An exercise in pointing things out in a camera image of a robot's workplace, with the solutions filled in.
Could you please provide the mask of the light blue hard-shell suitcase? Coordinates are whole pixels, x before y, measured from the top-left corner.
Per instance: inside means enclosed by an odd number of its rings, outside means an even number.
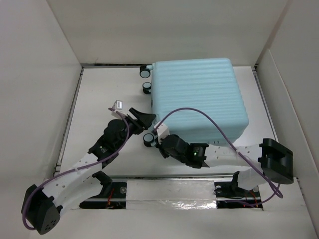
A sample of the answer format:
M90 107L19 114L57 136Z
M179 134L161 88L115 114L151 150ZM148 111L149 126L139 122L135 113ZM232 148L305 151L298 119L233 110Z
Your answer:
M228 58L159 61L140 67L151 96L152 113L188 143L226 145L249 124L248 114Z

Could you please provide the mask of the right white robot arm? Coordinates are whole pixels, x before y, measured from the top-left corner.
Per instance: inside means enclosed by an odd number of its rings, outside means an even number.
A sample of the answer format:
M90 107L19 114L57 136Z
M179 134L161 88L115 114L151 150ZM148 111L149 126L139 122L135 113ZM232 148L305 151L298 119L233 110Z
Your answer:
M277 141L265 138L251 146L216 146L206 143L187 143L179 136L168 135L156 144L163 158L172 157L191 168L217 166L247 166L233 174L230 190L241 196L248 190L269 183L290 185L293 176L293 152Z

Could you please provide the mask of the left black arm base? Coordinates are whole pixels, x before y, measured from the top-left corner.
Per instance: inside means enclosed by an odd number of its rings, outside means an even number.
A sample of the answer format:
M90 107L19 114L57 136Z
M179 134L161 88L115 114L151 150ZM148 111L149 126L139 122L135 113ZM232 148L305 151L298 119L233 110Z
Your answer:
M80 209L126 209L127 182L113 182L108 192L100 193L79 204Z

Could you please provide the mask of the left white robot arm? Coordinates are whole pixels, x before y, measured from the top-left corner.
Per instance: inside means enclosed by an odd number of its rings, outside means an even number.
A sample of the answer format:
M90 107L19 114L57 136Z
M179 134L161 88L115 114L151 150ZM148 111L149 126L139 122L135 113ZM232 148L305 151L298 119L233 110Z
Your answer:
M96 194L104 198L111 193L112 179L103 169L119 155L132 135L139 135L152 126L156 115L134 108L130 108L127 115L114 108L109 110L115 118L109 121L83 158L67 171L27 188L21 208L26 229L46 234L74 204Z

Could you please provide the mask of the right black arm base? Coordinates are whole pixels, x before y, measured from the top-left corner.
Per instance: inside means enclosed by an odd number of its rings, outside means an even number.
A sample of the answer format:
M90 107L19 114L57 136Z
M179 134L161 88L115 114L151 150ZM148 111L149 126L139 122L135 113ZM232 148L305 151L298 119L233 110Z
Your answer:
M250 191L231 188L231 182L214 182L214 195L218 209L257 208L263 209L259 188Z

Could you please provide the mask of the aluminium rail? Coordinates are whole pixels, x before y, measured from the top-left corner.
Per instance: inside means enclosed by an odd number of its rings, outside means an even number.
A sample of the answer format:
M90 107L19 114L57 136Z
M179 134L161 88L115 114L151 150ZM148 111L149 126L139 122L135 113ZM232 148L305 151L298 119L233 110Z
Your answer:
M110 176L111 179L137 179L137 180L162 180L162 179L215 179L232 178L233 174L212 174L212 175L164 175L164 176Z

